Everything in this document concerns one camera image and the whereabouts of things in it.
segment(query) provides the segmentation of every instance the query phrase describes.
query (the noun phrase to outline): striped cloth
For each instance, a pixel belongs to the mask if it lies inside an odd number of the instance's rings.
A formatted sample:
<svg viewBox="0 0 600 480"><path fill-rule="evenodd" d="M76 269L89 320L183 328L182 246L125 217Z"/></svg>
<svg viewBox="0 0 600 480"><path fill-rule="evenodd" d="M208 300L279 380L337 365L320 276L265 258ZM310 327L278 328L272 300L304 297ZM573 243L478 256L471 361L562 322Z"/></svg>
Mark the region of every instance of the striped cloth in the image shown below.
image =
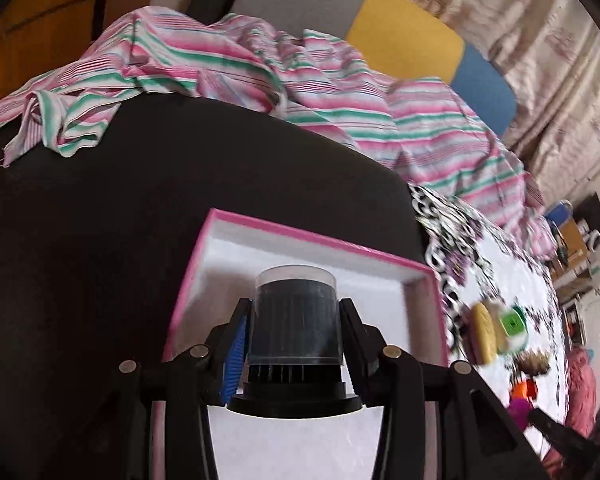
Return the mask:
<svg viewBox="0 0 600 480"><path fill-rule="evenodd" d="M522 163L440 79L395 80L339 38L306 30L298 40L249 16L206 26L163 7L126 14L79 60L0 101L0 127L22 115L3 165L39 142L62 156L96 146L120 103L142 92L204 96L282 118L464 199L535 256L555 252Z"/></svg>

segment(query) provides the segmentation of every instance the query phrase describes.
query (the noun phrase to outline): pink box rim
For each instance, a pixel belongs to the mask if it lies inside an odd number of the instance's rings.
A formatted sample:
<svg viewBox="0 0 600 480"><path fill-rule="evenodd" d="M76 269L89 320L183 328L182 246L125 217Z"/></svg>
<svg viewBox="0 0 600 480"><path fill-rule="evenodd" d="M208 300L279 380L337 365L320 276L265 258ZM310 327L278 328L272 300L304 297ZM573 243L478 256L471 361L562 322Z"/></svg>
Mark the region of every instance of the pink box rim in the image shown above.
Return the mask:
<svg viewBox="0 0 600 480"><path fill-rule="evenodd" d="M370 249L368 247L360 246L357 244L353 244L351 242L346 242L344 240L338 240L337 238L331 238L325 235L320 235L316 233L312 233L309 231L305 231L303 229L298 229L295 227L289 227L282 224L277 224L275 222L270 222L267 220L261 220L259 218L253 218L250 216L241 215L238 213L232 213L229 211L224 211L221 209L212 208L209 210L208 215L206 216L205 222L202 225L202 229L198 234L198 238L196 239L196 245L193 249L193 253L191 258L189 259L189 263L187 265L187 270L185 272L184 278L182 280L182 284L180 285L180 290L178 292L178 298L176 300L176 305L173 309L173 313L171 314L171 322L169 325L169 332L167 334L167 340L164 345L164 352L162 358L164 360L171 358L171 349L173 347L173 339L176 332L177 327L182 319L184 311L187 308L187 298L188 291L190 290L190 286L195 279L196 272L198 270L200 258L202 257L203 248L204 248L204 240L207 238L211 227L217 221L224 221L233 224L242 225L245 227L258 229L261 231L289 237L296 238L298 240L302 240L305 242L310 242L318 245L327 246L340 251L347 251L349 253L361 254L363 256L371 257L376 260L382 260L394 265L398 265L401 267L409 267L411 269L419 270L428 276L428 281L430 286L433 288L433 295L436 298L436 307L438 310L438 322L440 325L440 335L441 335L441 343L442 343L442 358L448 361L449 359L449 351L446 346L446 338L445 338L445 319L443 314L443 306L442 306L442 298L440 297L440 291L438 289L438 279L436 277L436 273L430 267L427 267L425 264L421 264L418 262L414 262L413 260L408 260L401 256L395 256L394 254L384 253L382 251L378 251L375 249Z"/></svg>

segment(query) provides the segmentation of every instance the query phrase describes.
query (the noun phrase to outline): yellow sponge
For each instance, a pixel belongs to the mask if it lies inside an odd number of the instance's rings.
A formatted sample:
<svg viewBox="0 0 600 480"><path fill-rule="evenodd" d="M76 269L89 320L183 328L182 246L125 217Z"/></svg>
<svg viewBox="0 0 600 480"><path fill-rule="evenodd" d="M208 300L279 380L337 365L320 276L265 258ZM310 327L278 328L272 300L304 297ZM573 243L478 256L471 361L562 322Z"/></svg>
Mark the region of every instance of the yellow sponge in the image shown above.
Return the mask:
<svg viewBox="0 0 600 480"><path fill-rule="evenodd" d="M345 39L373 70L398 79L449 84L464 54L458 34L409 0L365 0Z"/></svg>
<svg viewBox="0 0 600 480"><path fill-rule="evenodd" d="M498 352L496 333L489 311L481 303L476 303L471 309L471 334L478 364L485 365L493 361Z"/></svg>

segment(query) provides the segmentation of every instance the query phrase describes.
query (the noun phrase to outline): wooden cabinet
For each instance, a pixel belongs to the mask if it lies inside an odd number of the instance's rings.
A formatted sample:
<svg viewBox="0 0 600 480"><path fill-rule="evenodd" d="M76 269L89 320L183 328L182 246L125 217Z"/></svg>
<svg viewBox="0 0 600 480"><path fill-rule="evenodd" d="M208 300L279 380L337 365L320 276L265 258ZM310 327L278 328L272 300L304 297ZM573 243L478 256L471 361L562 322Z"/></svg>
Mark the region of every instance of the wooden cabinet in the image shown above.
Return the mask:
<svg viewBox="0 0 600 480"><path fill-rule="evenodd" d="M117 18L149 0L11 0L0 15L0 99L78 59ZM100 6L104 12L94 12Z"/></svg>
<svg viewBox="0 0 600 480"><path fill-rule="evenodd" d="M554 258L552 260L553 269L551 271L551 279L554 282L561 276L570 272L570 270L579 268L581 264L586 262L587 255L589 254L589 249L587 248L586 243L584 243L582 235L580 234L578 226L573 218L564 225L560 226L560 232L569 250L569 265L565 267L560 263L560 261L558 261L558 258Z"/></svg>

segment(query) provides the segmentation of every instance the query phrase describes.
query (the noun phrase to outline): cylindrical container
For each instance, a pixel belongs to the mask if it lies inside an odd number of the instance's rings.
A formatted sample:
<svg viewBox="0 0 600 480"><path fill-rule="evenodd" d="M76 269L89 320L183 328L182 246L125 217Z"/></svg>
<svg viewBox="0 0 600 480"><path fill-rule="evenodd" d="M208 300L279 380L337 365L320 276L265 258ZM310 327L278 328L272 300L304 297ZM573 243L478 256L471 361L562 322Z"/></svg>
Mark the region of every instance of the cylindrical container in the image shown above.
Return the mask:
<svg viewBox="0 0 600 480"><path fill-rule="evenodd" d="M336 279L330 272L283 266L256 278L248 364L342 364Z"/></svg>

